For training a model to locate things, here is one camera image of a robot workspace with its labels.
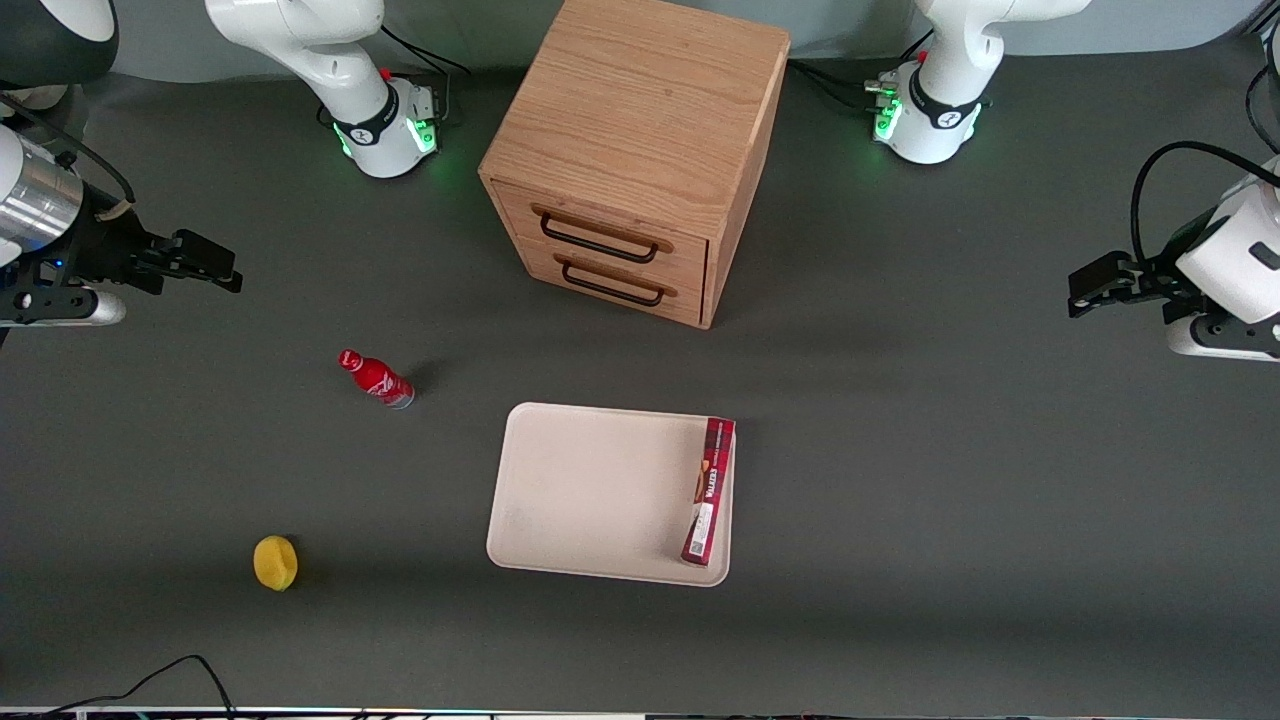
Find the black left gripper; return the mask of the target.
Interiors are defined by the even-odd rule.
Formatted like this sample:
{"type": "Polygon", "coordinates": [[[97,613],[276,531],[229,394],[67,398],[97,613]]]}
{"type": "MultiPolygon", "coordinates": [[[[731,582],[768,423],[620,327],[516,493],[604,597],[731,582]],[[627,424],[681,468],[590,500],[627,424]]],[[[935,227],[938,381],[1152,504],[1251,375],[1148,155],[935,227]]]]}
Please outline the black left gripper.
{"type": "MultiPolygon", "coordinates": [[[[1185,304],[1198,304],[1204,299],[1203,292],[1176,268],[1176,260],[1202,241],[1215,211],[1215,208],[1204,210],[1174,231],[1156,254],[1143,250],[1140,228],[1133,225],[1133,252],[1143,270],[1144,288],[1185,304]]],[[[1068,316],[1078,319],[1097,309],[1139,304],[1142,292],[1133,286],[1137,263],[1128,252],[1112,251],[1073,272],[1068,278],[1068,316]]]]}

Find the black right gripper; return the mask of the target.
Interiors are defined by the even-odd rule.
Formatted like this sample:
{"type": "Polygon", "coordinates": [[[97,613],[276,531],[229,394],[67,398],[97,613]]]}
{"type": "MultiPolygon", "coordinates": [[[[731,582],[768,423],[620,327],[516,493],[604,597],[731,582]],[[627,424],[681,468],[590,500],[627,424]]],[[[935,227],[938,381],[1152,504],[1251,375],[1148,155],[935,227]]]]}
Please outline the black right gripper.
{"type": "Polygon", "coordinates": [[[101,284],[160,295],[169,277],[242,291],[230,250],[188,229],[175,231],[172,241],[151,233],[132,210],[102,220],[100,200],[101,193],[90,192],[61,238],[3,268],[3,323],[122,322],[124,301],[101,284]]]}

